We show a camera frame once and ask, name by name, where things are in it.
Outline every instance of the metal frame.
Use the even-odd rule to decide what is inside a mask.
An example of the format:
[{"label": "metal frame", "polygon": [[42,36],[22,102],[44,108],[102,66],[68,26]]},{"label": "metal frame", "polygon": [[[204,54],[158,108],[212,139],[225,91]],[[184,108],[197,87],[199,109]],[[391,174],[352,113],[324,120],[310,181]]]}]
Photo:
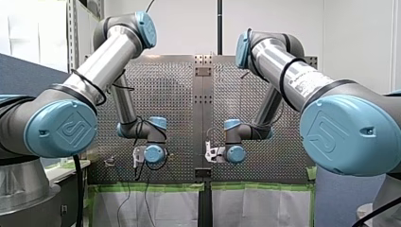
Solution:
[{"label": "metal frame", "polygon": [[77,0],[67,2],[68,71],[79,66]]}]

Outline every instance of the gray panel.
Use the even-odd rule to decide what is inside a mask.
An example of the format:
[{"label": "gray panel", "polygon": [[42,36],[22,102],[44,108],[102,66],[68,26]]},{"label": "gray panel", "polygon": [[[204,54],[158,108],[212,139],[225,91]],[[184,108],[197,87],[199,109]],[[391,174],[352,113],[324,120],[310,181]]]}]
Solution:
[{"label": "gray panel", "polygon": [[[316,66],[316,58],[305,58]],[[214,57],[214,122],[212,146],[224,146],[223,123],[229,118],[252,122],[268,84],[235,67],[234,57]],[[254,181],[307,183],[305,168],[313,163],[303,149],[299,135],[300,115],[285,105],[274,125],[274,136],[266,141],[244,141],[247,159],[243,164],[212,166],[212,181]]]},{"label": "gray panel", "polygon": [[[131,98],[138,115],[167,118],[167,148],[172,156],[167,167],[152,173],[154,182],[194,182],[193,56],[142,57],[126,67]],[[117,116],[113,99],[99,108],[97,160],[91,165],[91,183],[133,181],[133,140],[116,135]],[[103,161],[115,156],[117,167],[106,168]],[[147,178],[144,167],[142,181]]]}]

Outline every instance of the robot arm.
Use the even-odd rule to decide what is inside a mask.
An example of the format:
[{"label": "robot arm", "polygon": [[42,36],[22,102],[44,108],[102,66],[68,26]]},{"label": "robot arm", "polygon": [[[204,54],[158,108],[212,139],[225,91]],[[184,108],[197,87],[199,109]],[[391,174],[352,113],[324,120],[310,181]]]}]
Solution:
[{"label": "robot arm", "polygon": [[[270,83],[264,104],[278,101],[280,94],[301,114],[304,148],[319,166],[354,176],[399,172],[401,98],[349,79],[333,80],[297,58],[303,55],[293,36],[249,30],[238,39],[235,61]],[[275,113],[277,105],[263,108],[258,116]]]},{"label": "robot arm", "polygon": [[[52,85],[0,118],[0,159],[27,155],[57,158],[83,152],[96,136],[97,98],[105,98],[104,91],[114,83],[125,85],[125,77],[119,77],[125,65],[154,45],[156,30],[144,12],[103,20],[94,34],[95,53],[78,70],[63,84]],[[119,135],[164,145],[166,120],[151,118],[136,134],[128,127],[137,122],[129,91],[114,86],[112,90],[122,125]]]}]

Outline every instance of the black joint ring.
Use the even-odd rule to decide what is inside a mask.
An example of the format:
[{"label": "black joint ring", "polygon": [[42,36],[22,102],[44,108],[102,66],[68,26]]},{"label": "black joint ring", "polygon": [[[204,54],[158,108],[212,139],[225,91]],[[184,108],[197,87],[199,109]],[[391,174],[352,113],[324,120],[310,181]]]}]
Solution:
[{"label": "black joint ring", "polygon": [[324,95],[326,92],[330,91],[333,88],[337,88],[338,86],[347,84],[347,83],[356,83],[353,80],[350,79],[341,79],[341,80],[337,80],[335,82],[329,83],[325,86],[323,86],[321,89],[319,89],[319,91],[317,91],[315,94],[313,94],[312,97],[309,98],[309,100],[305,103],[301,113],[304,112],[304,110],[306,109],[307,106],[310,105],[310,103],[314,102],[316,99],[318,99],[319,97],[321,97],[322,95]]},{"label": "black joint ring", "polygon": [[284,34],[284,33],[283,33],[283,36],[284,36],[284,39],[286,40],[286,50],[288,53],[290,53],[291,52],[291,42],[289,41],[289,37],[287,34]]},{"label": "black joint ring", "polygon": [[287,103],[287,105],[294,111],[297,111],[294,107],[294,105],[292,105],[292,103],[288,100],[288,97],[286,96],[286,92],[284,91],[284,77],[286,76],[286,72],[289,69],[289,67],[297,61],[302,61],[304,63],[306,63],[306,61],[302,58],[294,58],[292,59],[290,62],[288,62],[283,70],[281,71],[281,75],[280,75],[280,80],[279,80],[279,86],[280,86],[280,93],[281,93],[281,97],[283,98],[283,100]]},{"label": "black joint ring", "polygon": [[74,89],[66,87],[66,86],[62,86],[59,84],[52,84],[52,85],[50,85],[50,87],[48,89],[64,92],[64,93],[76,98],[77,100],[88,105],[95,112],[95,115],[97,115],[97,110],[96,110],[95,105],[92,104],[92,102],[90,100],[88,100],[88,98],[83,96],[81,93],[76,92]]},{"label": "black joint ring", "polygon": [[107,40],[107,32],[109,30],[109,21],[110,21],[111,17],[108,17],[104,20],[104,24],[103,24],[103,36],[104,36],[104,40]]}]

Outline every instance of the vertical metal post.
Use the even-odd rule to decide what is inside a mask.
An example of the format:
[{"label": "vertical metal post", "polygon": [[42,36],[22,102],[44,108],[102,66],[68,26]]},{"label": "vertical metal post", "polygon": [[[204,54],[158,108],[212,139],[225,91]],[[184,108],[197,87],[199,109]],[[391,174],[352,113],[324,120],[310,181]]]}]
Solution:
[{"label": "vertical metal post", "polygon": [[206,132],[212,127],[213,119],[213,56],[195,56],[195,79],[194,79],[194,115],[200,117],[201,126],[196,127],[196,134],[201,139],[200,157],[201,167],[196,168],[196,180],[204,183],[204,190],[199,195],[199,227],[213,227],[212,211],[212,188],[211,188],[211,166],[205,161],[204,152],[206,151],[204,141]]},{"label": "vertical metal post", "polygon": [[223,54],[223,0],[218,0],[218,55]]},{"label": "vertical metal post", "polygon": [[77,69],[78,52],[78,16],[77,0],[68,0],[67,2],[67,41],[68,41],[68,72],[71,69]]}]

